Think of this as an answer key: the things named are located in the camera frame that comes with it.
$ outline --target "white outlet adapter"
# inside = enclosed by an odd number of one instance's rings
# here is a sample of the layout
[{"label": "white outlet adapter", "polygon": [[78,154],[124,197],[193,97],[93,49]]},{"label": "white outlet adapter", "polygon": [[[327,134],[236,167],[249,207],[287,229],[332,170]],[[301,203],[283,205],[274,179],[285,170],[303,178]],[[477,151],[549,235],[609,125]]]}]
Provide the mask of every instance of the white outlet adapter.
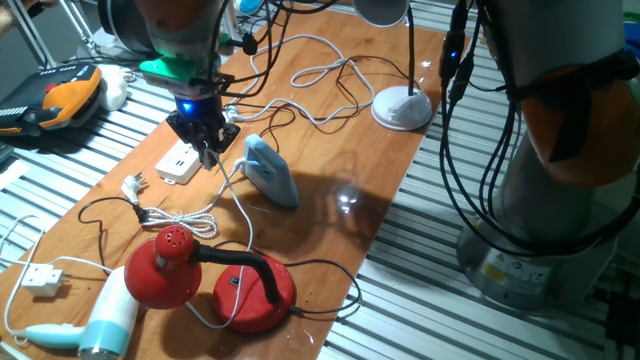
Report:
[{"label": "white outlet adapter", "polygon": [[169,185],[186,184],[200,167],[198,152],[191,144],[182,140],[173,145],[171,150],[156,165],[158,175]]},{"label": "white outlet adapter", "polygon": [[64,272],[49,264],[32,264],[22,279],[22,287],[35,297],[53,297],[64,280]]}]

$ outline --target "wooden board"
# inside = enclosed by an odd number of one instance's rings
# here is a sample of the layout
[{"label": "wooden board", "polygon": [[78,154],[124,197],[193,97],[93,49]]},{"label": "wooden board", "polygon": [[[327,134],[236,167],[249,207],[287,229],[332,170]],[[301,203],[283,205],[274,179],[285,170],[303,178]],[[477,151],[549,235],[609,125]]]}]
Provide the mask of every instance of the wooden board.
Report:
[{"label": "wooden board", "polygon": [[[407,69],[405,25],[375,28],[357,17],[325,11],[293,16],[287,36],[302,33],[329,39],[345,56],[383,56],[401,69]],[[439,102],[437,63],[443,38],[442,33],[416,29],[416,80],[430,96],[434,108]],[[260,57],[260,68],[264,67],[265,58]],[[336,59],[330,48],[315,40],[301,39],[285,44],[267,86],[259,96],[250,99],[251,103],[266,104],[281,97],[297,101],[315,116],[332,113],[337,107],[348,104],[335,85],[337,72],[307,89],[295,89],[289,80],[303,68],[327,65]],[[383,61],[360,60],[358,64],[377,92],[388,86],[406,84],[406,80],[398,77]],[[242,52],[225,63],[222,71],[238,77],[252,74],[249,58]],[[367,101],[366,88],[353,76],[351,69],[347,69],[347,73],[351,76],[344,79],[345,85],[359,102]],[[288,119],[289,115],[282,114],[276,118],[276,123]],[[242,126],[238,139],[223,154],[226,169],[230,170],[233,162],[242,156],[243,139],[261,132],[266,126],[267,121]],[[275,130],[280,153],[288,161],[298,187],[300,207],[297,210],[281,209],[249,181],[236,175],[234,188],[256,229],[255,246],[283,262],[330,259],[355,273],[425,131],[424,128],[413,132],[387,130],[373,120],[370,108],[351,119],[335,120],[319,128],[298,116],[290,126]],[[266,135],[265,139],[274,144],[271,136]],[[156,163],[176,140],[168,125],[161,124],[45,235],[35,261],[48,262],[60,255],[98,261],[97,225],[78,223],[78,211],[91,200],[120,195],[120,185],[127,175],[142,171],[146,177],[148,187],[140,194],[143,206],[188,213],[209,203],[223,181],[218,167],[212,171],[199,170],[186,186],[167,185],[157,176]],[[247,225],[229,191],[212,214],[216,216],[220,235],[205,243],[215,244],[226,239],[247,241]],[[84,216],[104,221],[107,229],[105,256],[107,266],[111,267],[124,265],[129,254],[159,230],[141,229],[130,206],[123,202],[101,203]],[[86,323],[105,276],[99,269],[82,264],[63,263],[61,267],[67,277],[56,298],[34,299],[26,290],[19,291],[10,316],[13,328],[40,323]],[[204,265],[200,293],[193,299],[194,305],[212,322],[216,320],[210,294],[223,269],[220,265]],[[20,270],[18,266],[12,266],[0,275],[0,304],[6,303]],[[350,280],[340,270],[327,265],[296,267],[291,273],[297,288],[296,304],[305,309],[339,307],[350,286]],[[314,359],[333,319],[334,315],[290,317],[274,331],[246,336],[207,329],[185,307],[170,311],[150,310],[136,325],[127,357]],[[0,335],[9,339],[4,329]],[[24,351],[32,359],[74,355],[73,351],[44,350],[33,345]]]}]

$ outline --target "orange device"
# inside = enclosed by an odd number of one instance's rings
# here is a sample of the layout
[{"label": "orange device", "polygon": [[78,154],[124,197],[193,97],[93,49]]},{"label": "orange device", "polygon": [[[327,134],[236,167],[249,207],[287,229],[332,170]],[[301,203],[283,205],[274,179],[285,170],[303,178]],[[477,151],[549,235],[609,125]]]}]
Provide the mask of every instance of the orange device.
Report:
[{"label": "orange device", "polygon": [[82,125],[97,109],[102,73],[90,64],[59,66],[29,76],[0,102],[0,135],[38,136]]}]

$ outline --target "power plug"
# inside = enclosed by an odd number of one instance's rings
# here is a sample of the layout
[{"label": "power plug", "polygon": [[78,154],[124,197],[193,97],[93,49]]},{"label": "power plug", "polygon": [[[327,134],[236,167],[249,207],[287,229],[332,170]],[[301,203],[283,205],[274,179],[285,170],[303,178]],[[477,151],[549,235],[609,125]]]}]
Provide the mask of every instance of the power plug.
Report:
[{"label": "power plug", "polygon": [[140,204],[140,200],[138,200],[138,191],[142,189],[144,186],[144,178],[142,177],[142,173],[138,173],[136,176],[127,176],[122,182],[122,186],[120,190],[124,196],[129,199],[133,204]]},{"label": "power plug", "polygon": [[63,280],[64,272],[53,265],[32,264],[20,285],[35,297],[53,297],[58,293]]}]

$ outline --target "red lamp shade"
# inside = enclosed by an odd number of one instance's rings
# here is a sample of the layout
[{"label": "red lamp shade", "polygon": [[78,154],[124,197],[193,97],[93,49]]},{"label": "red lamp shade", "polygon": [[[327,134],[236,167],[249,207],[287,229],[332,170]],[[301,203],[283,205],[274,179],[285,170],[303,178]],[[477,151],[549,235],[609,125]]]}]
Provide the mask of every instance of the red lamp shade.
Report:
[{"label": "red lamp shade", "polygon": [[124,270],[131,296],[152,309],[171,309],[189,301],[202,280],[200,263],[189,261],[194,247],[191,232],[182,226],[166,227],[140,245]]}]

